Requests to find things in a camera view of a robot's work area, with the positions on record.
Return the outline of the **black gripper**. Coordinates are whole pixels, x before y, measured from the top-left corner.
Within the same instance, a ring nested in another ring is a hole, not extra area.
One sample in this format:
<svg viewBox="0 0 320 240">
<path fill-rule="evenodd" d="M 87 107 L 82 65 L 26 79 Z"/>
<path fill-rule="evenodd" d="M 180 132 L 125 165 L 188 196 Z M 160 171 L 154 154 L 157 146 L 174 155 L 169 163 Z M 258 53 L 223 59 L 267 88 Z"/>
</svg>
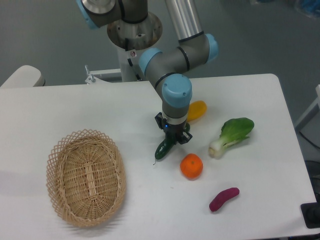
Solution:
<svg viewBox="0 0 320 240">
<path fill-rule="evenodd" d="M 154 119 L 158 127 L 164 131 L 165 137 L 175 139 L 180 145 L 188 143 L 193 137 L 192 134 L 185 131 L 186 121 L 180 124 L 171 124 L 166 118 L 163 118 L 161 112 L 159 112 Z"/>
</svg>

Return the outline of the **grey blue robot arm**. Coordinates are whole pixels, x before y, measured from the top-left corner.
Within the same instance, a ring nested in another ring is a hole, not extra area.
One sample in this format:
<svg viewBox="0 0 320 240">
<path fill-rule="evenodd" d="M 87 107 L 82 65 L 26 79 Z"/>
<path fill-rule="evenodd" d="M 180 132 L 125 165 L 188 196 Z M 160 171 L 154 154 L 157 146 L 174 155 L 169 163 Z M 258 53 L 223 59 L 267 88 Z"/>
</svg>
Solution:
<svg viewBox="0 0 320 240">
<path fill-rule="evenodd" d="M 146 0 L 79 0 L 77 6 L 91 29 L 107 27 L 108 37 L 124 50 L 134 79 L 151 83 L 162 100 L 155 117 L 158 127 L 175 143 L 185 144 L 192 84 L 185 73 L 217 57 L 215 38 L 201 26 L 192 0 L 168 0 L 166 7 L 179 45 L 171 52 L 155 48 L 162 24 Z"/>
</svg>

